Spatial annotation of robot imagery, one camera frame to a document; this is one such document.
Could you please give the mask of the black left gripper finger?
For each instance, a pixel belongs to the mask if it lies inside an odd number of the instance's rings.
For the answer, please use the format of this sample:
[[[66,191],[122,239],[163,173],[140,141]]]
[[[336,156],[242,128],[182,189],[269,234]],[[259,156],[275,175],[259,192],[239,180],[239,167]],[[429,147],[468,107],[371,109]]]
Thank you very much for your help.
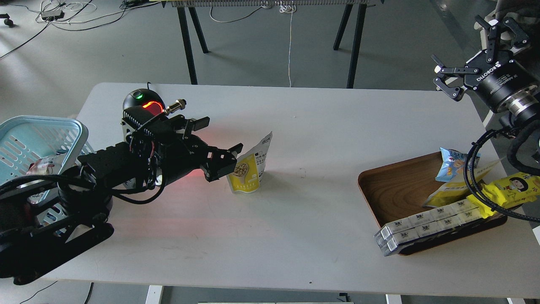
[[[210,124],[210,118],[208,116],[203,117],[201,119],[186,119],[184,117],[182,128],[181,128],[183,130],[182,139],[183,140],[190,139],[193,131],[198,131],[205,127],[208,127],[209,124]]]
[[[205,179],[212,182],[233,173],[237,165],[238,154],[242,149],[242,143],[236,144],[229,149],[204,146],[200,152],[202,154],[200,169],[204,172]]]

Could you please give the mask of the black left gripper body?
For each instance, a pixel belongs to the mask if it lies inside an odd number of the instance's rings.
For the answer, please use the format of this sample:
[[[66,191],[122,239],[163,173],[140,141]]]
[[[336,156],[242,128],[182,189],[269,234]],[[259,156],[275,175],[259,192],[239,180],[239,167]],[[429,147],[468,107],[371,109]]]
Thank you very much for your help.
[[[127,189],[154,189],[168,185],[200,167],[201,149],[208,146],[191,135],[183,140],[183,115],[167,118],[134,106],[123,110],[128,151],[142,161],[142,172],[124,183]]]

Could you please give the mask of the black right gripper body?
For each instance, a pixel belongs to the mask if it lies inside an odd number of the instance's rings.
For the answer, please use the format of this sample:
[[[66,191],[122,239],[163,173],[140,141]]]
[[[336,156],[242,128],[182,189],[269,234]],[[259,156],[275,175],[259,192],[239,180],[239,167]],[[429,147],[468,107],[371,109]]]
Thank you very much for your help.
[[[509,96],[523,89],[534,92],[539,85],[539,79],[514,59],[476,69],[479,74],[465,75],[464,85],[474,90],[493,112],[505,111],[505,100]]]

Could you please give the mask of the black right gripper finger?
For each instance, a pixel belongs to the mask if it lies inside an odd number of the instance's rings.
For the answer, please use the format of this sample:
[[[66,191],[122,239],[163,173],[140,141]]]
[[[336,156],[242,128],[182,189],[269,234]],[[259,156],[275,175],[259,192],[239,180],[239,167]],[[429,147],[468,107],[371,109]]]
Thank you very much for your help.
[[[492,64],[497,59],[497,52],[501,50],[502,33],[511,32],[510,35],[510,51],[513,53],[520,52],[522,49],[530,46],[530,36],[521,28],[519,23],[512,17],[505,17],[502,22],[492,20],[486,21],[480,15],[475,16],[475,21],[486,32],[487,40],[484,54],[485,62]]]
[[[438,90],[447,94],[452,100],[460,101],[464,95],[465,89],[462,87],[449,87],[447,82],[449,81],[449,83],[451,83],[458,78],[464,79],[466,75],[476,75],[480,72],[480,69],[469,66],[449,68],[446,67],[435,54],[432,54],[431,58],[436,63],[436,77],[433,79],[434,85],[436,85]]]

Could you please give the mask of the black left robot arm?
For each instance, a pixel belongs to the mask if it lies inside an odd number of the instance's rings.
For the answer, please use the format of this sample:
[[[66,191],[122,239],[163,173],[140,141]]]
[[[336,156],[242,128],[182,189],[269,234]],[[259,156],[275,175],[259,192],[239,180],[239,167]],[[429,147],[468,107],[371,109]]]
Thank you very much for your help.
[[[193,131],[208,117],[169,119],[124,109],[125,141],[78,157],[62,174],[26,175],[1,186],[1,277],[31,283],[114,233],[112,198],[143,205],[195,169],[209,182],[232,173],[243,145],[209,146]]]

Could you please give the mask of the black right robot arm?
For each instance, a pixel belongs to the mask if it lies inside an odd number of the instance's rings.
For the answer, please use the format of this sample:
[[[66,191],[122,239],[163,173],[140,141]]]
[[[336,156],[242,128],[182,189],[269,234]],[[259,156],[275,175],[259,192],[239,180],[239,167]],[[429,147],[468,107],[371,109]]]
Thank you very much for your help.
[[[500,0],[494,17],[475,17],[483,30],[483,48],[461,67],[448,67],[436,56],[434,84],[452,100],[471,90],[494,112],[510,113],[506,123],[515,131],[507,150],[518,171],[539,175],[538,167],[519,161],[518,150],[539,131],[539,2]]]

